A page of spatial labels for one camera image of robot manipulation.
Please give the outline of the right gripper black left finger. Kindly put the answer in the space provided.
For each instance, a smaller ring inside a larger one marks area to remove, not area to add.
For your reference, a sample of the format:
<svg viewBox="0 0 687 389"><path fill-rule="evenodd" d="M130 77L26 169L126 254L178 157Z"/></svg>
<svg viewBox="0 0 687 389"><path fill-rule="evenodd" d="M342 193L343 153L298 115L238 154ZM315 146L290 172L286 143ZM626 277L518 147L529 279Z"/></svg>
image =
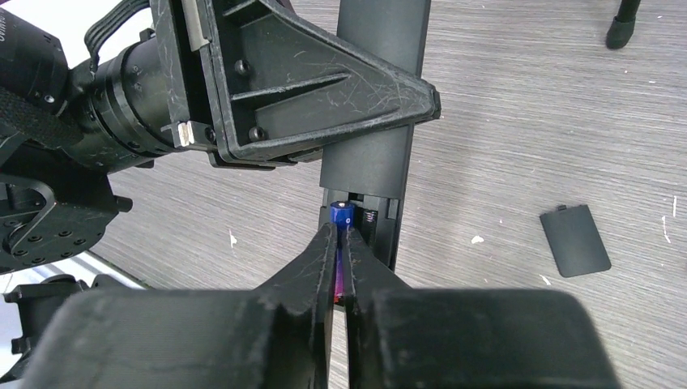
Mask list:
<svg viewBox="0 0 687 389"><path fill-rule="evenodd" d="M106 288L70 297L24 388L324 388L337 231L256 289Z"/></svg>

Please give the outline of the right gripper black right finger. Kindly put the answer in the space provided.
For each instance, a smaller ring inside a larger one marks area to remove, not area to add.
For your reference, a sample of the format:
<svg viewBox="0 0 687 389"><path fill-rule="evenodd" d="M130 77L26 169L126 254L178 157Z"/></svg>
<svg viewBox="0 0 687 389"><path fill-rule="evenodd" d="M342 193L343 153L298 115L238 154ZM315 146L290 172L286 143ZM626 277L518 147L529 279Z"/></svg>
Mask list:
<svg viewBox="0 0 687 389"><path fill-rule="evenodd" d="M618 388L593 322L553 289L414 289L343 234L352 388Z"/></svg>

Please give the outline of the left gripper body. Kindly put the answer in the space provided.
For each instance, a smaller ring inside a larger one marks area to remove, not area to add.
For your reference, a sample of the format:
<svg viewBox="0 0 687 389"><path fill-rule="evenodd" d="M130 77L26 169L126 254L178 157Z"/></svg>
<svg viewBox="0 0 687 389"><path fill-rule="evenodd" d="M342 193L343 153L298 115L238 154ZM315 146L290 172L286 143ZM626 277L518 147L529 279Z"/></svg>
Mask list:
<svg viewBox="0 0 687 389"><path fill-rule="evenodd" d="M182 151L222 169L275 169L319 160L320 145L277 135L262 118L304 96L297 53L322 29L277 1L154 1L151 12L167 87L169 130Z"/></svg>

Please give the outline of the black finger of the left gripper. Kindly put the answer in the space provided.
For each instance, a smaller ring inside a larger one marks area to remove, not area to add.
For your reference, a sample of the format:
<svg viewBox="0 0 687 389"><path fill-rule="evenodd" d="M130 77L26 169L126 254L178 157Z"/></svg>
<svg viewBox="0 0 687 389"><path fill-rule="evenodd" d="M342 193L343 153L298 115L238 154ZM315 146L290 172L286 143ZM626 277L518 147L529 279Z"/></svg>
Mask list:
<svg viewBox="0 0 687 389"><path fill-rule="evenodd" d="M439 116L433 85L277 1L206 1L203 10L203 68L227 162L291 162Z"/></svg>

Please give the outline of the black remote control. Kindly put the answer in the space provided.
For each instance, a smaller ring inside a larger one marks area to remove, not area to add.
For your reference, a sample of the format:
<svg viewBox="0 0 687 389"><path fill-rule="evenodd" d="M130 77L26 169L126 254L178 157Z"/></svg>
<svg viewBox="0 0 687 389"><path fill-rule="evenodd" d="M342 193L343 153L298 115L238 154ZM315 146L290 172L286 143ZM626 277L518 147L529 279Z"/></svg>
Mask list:
<svg viewBox="0 0 687 389"><path fill-rule="evenodd" d="M336 34L394 65L421 75L429 26L429 0L342 1ZM320 174L321 223L329 205L352 200L377 212L375 256L395 268L413 126L384 130L325 147Z"/></svg>

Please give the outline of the purple battery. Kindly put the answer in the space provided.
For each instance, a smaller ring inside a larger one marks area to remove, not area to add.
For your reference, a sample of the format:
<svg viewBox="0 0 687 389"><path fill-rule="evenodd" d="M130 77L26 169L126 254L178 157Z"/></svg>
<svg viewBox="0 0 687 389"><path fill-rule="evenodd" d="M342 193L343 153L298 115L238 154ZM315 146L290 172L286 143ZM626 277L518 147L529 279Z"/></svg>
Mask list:
<svg viewBox="0 0 687 389"><path fill-rule="evenodd" d="M342 245L346 232L352 227L355 206L349 202L335 201L330 204L330 222L336 227L337 243L335 257L335 290L333 302L340 304L344 299L344 274Z"/></svg>

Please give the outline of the black remote battery cover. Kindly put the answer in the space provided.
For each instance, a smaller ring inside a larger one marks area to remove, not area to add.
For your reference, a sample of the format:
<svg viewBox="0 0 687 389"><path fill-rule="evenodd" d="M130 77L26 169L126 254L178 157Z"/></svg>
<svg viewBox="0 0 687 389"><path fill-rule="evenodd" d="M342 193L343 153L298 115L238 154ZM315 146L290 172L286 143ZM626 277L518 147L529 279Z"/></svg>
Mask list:
<svg viewBox="0 0 687 389"><path fill-rule="evenodd" d="M586 204L559 205L540 215L549 248L562 277L608 271L612 263Z"/></svg>

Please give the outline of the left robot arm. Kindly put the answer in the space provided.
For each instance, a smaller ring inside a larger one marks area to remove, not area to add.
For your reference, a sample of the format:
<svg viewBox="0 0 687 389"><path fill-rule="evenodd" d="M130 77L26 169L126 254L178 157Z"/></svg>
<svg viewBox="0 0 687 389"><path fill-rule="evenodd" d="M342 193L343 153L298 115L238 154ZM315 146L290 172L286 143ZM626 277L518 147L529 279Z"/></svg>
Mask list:
<svg viewBox="0 0 687 389"><path fill-rule="evenodd" d="M438 119L420 76L427 1L343 1L331 34L284 1L123 1L69 68L57 38L1 13L1 271L89 250L132 207L111 173L180 152L271 171L321 159L327 197L307 247L251 290L133 289L58 275L18 307L24 388L323 388L334 306L351 370L393 369L367 319L407 285L393 272L408 173L400 135Z"/></svg>

